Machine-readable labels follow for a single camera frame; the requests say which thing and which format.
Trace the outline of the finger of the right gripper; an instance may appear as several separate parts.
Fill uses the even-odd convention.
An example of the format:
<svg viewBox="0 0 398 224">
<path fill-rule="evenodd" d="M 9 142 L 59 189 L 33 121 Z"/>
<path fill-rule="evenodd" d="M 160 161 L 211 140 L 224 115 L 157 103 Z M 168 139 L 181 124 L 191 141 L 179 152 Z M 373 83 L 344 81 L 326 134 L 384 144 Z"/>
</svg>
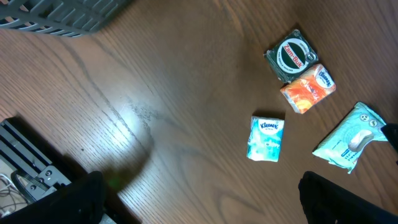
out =
<svg viewBox="0 0 398 224">
<path fill-rule="evenodd" d="M 381 128 L 387 141 L 391 144 L 394 150 L 398 151 L 398 124 L 389 123 Z"/>
</svg>

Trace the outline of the dark green round-label box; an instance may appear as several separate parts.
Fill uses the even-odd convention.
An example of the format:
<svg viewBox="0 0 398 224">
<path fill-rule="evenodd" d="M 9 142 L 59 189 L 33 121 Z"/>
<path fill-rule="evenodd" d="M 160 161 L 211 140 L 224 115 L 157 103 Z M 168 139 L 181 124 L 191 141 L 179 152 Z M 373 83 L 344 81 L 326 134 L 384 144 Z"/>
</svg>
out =
<svg viewBox="0 0 398 224">
<path fill-rule="evenodd" d="M 317 53 L 298 29 L 265 51 L 264 58 L 283 83 L 291 83 L 318 62 Z"/>
</svg>

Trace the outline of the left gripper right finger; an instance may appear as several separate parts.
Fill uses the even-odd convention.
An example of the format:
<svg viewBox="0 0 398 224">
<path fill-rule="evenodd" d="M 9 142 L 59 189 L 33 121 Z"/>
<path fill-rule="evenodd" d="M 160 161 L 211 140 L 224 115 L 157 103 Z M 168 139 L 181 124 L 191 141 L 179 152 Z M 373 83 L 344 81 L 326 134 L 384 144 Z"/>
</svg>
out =
<svg viewBox="0 0 398 224">
<path fill-rule="evenodd" d="M 298 184 L 300 203 L 309 224 L 397 223 L 392 214 L 328 179 L 306 171 Z"/>
</svg>

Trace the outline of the teal tissue pack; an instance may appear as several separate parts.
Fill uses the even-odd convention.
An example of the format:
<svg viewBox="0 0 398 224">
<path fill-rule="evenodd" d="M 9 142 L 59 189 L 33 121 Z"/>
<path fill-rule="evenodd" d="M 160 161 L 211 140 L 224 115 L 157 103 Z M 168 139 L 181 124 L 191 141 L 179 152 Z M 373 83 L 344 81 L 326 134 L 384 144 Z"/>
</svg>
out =
<svg viewBox="0 0 398 224">
<path fill-rule="evenodd" d="M 278 162 L 283 132 L 283 119 L 252 116 L 247 158 L 253 161 Z"/>
</svg>

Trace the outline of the green snack packet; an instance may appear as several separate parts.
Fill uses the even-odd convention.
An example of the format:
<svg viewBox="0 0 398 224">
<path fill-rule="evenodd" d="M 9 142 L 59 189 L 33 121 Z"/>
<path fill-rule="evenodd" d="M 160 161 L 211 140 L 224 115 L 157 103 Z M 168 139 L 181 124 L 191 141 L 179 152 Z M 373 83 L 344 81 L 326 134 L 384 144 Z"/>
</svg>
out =
<svg viewBox="0 0 398 224">
<path fill-rule="evenodd" d="M 367 144 L 386 141 L 382 128 L 386 122 L 362 102 L 317 146 L 313 155 L 329 164 L 346 169 L 350 174 Z"/>
</svg>

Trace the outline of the orange tissue pack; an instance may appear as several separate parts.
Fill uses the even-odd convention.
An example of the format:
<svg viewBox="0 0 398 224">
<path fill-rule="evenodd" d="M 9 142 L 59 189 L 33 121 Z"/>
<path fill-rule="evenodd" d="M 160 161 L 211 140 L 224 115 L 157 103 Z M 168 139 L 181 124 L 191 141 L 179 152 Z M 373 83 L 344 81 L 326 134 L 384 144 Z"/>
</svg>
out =
<svg viewBox="0 0 398 224">
<path fill-rule="evenodd" d="M 335 90 L 336 84 L 328 70 L 319 63 L 282 87 L 280 92 L 296 113 L 304 114 Z"/>
</svg>

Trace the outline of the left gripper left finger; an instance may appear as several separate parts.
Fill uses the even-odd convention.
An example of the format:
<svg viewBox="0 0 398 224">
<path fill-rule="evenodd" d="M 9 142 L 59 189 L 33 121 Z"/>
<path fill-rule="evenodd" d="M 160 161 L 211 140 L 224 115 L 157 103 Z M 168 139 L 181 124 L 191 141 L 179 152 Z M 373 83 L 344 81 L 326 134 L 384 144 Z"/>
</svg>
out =
<svg viewBox="0 0 398 224">
<path fill-rule="evenodd" d="M 103 217 L 105 200 L 103 175 L 94 171 L 1 218 L 1 224 L 97 224 Z"/>
</svg>

